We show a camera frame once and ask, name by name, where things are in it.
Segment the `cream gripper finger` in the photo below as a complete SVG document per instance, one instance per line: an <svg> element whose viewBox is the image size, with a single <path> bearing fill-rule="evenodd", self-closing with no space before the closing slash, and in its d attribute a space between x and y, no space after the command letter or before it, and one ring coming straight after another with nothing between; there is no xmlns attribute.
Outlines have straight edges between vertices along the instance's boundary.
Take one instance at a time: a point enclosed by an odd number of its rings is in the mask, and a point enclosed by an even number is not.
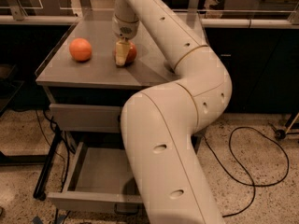
<svg viewBox="0 0 299 224"><path fill-rule="evenodd" d="M115 45L115 60L116 65L124 66L130 51L131 44L128 39L120 38Z"/></svg>

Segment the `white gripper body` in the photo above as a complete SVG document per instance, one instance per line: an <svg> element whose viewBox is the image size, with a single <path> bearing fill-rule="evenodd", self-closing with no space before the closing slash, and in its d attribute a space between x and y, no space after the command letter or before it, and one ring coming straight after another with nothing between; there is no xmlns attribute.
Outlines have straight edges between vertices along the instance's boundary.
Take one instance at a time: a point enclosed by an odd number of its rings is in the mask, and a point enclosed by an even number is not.
<svg viewBox="0 0 299 224"><path fill-rule="evenodd" d="M139 27L139 18L136 15L131 17L114 15L112 19L112 30L115 36L123 40L132 40L136 37Z"/></svg>

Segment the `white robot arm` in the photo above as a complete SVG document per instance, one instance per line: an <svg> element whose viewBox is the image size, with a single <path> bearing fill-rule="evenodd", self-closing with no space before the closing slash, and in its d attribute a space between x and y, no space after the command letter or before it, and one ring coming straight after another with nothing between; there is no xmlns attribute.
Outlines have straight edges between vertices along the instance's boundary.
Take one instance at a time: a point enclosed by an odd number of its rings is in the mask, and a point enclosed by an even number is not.
<svg viewBox="0 0 299 224"><path fill-rule="evenodd" d="M162 0L119 0L143 23L178 79L131 96L121 134L150 224L225 224L191 137L215 121L232 94L207 44Z"/></svg>

